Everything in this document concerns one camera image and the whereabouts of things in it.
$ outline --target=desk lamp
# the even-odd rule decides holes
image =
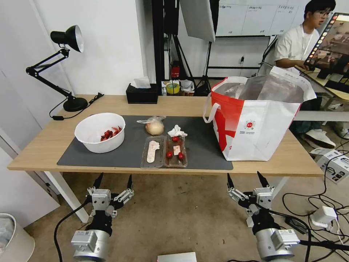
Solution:
[[[59,50],[57,53],[53,54],[52,56],[49,56],[48,58],[44,59],[43,61],[31,67],[28,67],[26,69],[26,72],[27,74],[31,75],[32,77],[35,77],[37,80],[43,82],[52,89],[64,95],[67,98],[67,101],[63,104],[63,108],[65,111],[76,112],[83,110],[88,106],[86,99],[76,98],[72,95],[72,92],[65,90],[59,86],[56,86],[55,84],[51,83],[50,81],[46,80],[45,78],[39,75],[40,72],[68,58],[70,50],[66,47],[66,45],[69,45],[72,49],[80,53],[84,51],[84,41],[81,35],[80,28],[77,25],[73,25],[69,27],[65,32],[52,31],[50,36],[52,41],[58,44],[59,47],[62,47],[62,49]],[[50,64],[43,64],[57,55],[63,55],[63,57]]]

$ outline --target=white t-shirt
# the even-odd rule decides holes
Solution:
[[[314,30],[307,34],[303,30],[303,25],[290,29],[280,36],[275,46],[273,61],[288,58],[290,60],[306,60],[320,38],[319,32]],[[289,71],[299,73],[294,67]]]

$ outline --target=screen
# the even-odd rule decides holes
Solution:
[[[333,15],[305,65],[349,74],[349,14]]]

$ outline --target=white and red tote bag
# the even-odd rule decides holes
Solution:
[[[300,87],[303,101],[316,98],[309,81],[292,72],[274,67],[270,74]],[[241,100],[215,92],[227,83],[246,84],[247,78],[229,77],[212,88],[207,97],[203,119],[213,121],[219,147],[228,161],[268,161],[292,123],[300,103],[272,100]],[[212,109],[206,119],[211,98]]]

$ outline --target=black tissue box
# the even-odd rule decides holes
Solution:
[[[150,84],[151,88],[135,88],[131,84],[126,89],[127,102],[129,104],[157,104],[156,84]]]

